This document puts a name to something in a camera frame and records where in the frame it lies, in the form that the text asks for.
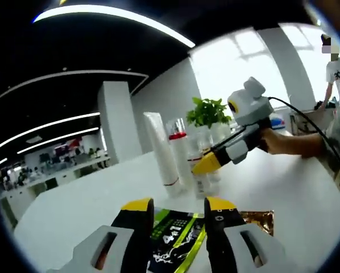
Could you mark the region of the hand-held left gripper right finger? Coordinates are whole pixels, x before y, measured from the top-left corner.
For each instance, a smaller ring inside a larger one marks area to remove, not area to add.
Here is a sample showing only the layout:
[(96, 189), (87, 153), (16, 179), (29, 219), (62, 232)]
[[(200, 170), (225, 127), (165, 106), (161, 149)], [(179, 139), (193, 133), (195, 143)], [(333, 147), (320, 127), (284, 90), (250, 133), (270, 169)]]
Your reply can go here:
[(230, 201), (204, 199), (206, 249), (212, 272), (295, 272), (282, 244), (248, 224)]

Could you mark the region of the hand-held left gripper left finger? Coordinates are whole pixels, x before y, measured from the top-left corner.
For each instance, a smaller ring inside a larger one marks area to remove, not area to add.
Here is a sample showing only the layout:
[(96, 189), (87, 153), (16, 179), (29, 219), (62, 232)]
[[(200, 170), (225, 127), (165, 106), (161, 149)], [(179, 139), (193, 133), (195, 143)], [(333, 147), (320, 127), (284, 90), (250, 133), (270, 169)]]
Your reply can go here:
[(153, 225), (154, 200), (130, 201), (110, 226), (100, 226), (74, 247), (68, 263), (48, 272), (146, 272)]

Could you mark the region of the person's right hand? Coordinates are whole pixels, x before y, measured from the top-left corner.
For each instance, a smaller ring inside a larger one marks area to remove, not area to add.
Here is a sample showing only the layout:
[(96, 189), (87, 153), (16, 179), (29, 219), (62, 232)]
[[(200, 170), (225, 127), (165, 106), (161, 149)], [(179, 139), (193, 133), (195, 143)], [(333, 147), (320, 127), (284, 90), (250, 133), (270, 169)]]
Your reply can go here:
[(263, 129), (260, 132), (260, 145), (259, 148), (269, 154), (278, 154), (279, 151), (279, 137), (270, 128)]

